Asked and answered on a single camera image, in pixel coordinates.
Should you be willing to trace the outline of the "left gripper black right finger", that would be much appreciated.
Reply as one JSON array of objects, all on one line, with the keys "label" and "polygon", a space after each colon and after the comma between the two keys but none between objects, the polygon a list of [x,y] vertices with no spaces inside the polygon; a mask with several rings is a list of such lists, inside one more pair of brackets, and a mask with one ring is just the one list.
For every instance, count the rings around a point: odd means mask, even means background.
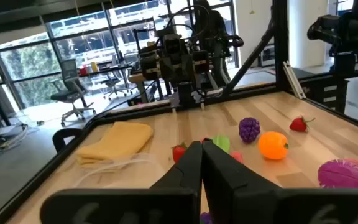
[{"label": "left gripper black right finger", "polygon": [[358,189],[282,188],[210,141],[203,184],[214,223],[358,223]]}]

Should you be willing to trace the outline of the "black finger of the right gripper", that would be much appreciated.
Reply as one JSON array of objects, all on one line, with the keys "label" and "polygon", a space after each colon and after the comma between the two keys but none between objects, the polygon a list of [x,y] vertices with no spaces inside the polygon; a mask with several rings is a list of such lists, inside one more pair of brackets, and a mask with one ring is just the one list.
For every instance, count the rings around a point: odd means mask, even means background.
[{"label": "black finger of the right gripper", "polygon": [[172,95],[169,96],[170,100],[170,107],[172,112],[175,113],[177,108],[179,107],[179,94],[178,92],[174,92]]},{"label": "black finger of the right gripper", "polygon": [[199,106],[200,106],[200,108],[201,108],[202,110],[203,110],[204,107],[205,107],[204,98],[205,98],[204,93],[202,93],[202,92],[199,91],[199,90],[196,90],[196,91],[195,91],[195,103],[196,103],[196,104],[199,104]]}]

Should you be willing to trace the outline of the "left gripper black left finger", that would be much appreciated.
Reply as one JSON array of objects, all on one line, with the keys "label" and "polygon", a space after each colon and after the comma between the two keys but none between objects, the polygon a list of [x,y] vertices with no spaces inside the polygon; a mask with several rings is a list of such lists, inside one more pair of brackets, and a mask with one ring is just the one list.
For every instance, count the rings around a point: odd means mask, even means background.
[{"label": "left gripper black left finger", "polygon": [[194,141],[148,189],[66,189],[46,199],[42,223],[199,223],[203,147]]}]

